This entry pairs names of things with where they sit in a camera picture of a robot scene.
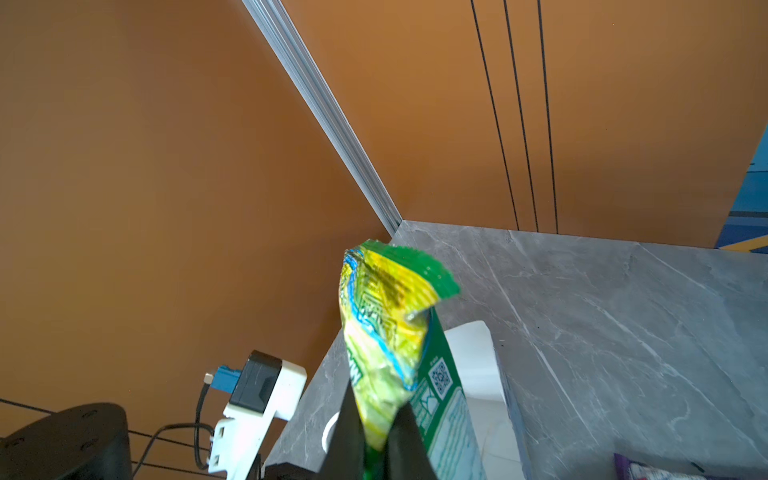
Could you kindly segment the green Fox's spring tea bag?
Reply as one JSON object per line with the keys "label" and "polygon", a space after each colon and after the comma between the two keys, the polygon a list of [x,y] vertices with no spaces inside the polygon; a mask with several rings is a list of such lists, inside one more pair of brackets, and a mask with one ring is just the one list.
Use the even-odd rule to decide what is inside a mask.
{"label": "green Fox's spring tea bag", "polygon": [[398,411],[422,380],[437,305],[461,291],[431,255],[376,240],[346,251],[338,298],[348,365],[363,374],[353,392],[370,449],[384,449]]}

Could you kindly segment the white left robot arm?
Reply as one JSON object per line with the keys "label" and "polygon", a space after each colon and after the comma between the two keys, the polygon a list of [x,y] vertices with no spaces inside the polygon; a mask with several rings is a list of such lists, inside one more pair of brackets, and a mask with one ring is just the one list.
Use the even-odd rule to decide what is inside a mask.
{"label": "white left robot arm", "polygon": [[127,416],[114,403],[63,410],[1,441],[1,477],[18,479],[130,479]]}

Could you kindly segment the left aluminium corner post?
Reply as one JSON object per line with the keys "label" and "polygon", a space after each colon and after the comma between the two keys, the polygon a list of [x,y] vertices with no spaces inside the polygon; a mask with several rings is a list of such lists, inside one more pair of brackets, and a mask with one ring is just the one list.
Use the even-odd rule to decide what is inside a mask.
{"label": "left aluminium corner post", "polygon": [[243,4],[384,228],[395,234],[403,218],[285,6]]}

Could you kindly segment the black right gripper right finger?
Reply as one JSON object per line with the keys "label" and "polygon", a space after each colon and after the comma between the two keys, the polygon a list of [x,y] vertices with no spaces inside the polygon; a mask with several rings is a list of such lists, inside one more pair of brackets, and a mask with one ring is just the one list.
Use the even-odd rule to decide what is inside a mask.
{"label": "black right gripper right finger", "polygon": [[386,444],[386,478],[436,480],[410,403],[397,413]]}

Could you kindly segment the floral paper gift bag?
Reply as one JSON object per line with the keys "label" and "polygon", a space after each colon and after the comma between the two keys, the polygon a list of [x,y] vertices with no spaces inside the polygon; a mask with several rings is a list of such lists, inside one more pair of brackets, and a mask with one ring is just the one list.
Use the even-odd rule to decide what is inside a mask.
{"label": "floral paper gift bag", "polygon": [[[437,479],[525,478],[487,325],[473,321],[443,331],[432,324],[430,333],[422,382],[410,404]],[[350,362],[352,389],[362,377],[358,364]],[[326,454],[335,425],[324,432]],[[362,479],[387,479],[386,445],[377,451],[366,444]]]}

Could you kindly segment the purple Fox's berries candy bag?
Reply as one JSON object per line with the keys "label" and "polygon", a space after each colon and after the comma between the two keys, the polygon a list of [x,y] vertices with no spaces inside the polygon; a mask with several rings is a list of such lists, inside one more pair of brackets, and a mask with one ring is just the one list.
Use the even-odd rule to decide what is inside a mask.
{"label": "purple Fox's berries candy bag", "polygon": [[738,476],[716,475],[696,463],[682,466],[659,467],[632,459],[620,453],[613,454],[617,479],[622,480],[736,480]]}

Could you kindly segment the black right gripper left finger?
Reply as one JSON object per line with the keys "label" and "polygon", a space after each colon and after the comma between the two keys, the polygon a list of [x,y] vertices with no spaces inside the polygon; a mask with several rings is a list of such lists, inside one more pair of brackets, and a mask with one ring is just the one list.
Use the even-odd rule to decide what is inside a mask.
{"label": "black right gripper left finger", "polygon": [[347,384],[339,416],[318,480],[360,480],[365,471],[366,442],[354,392]]}

